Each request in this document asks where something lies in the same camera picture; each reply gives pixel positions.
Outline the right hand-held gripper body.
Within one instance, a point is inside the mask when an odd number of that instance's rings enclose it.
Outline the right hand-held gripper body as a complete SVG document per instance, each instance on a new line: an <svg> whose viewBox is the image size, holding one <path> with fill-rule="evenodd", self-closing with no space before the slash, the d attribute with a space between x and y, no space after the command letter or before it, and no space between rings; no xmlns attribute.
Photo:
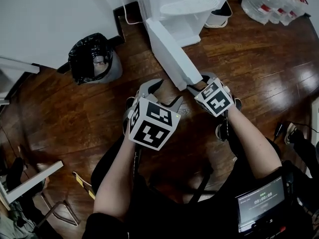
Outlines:
<svg viewBox="0 0 319 239"><path fill-rule="evenodd" d="M194 99L215 117L220 116L234 104L229 88L224 86L218 78L209 83Z"/></svg>

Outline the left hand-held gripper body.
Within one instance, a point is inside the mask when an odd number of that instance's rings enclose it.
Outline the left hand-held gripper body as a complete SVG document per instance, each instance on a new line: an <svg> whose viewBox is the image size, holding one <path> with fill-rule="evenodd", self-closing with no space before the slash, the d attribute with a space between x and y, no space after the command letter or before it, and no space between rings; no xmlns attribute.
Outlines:
<svg viewBox="0 0 319 239"><path fill-rule="evenodd" d="M123 131L129 130L129 140L153 150L160 150L176 131L181 115L160 115L158 101L149 101L136 94L127 100Z"/></svg>

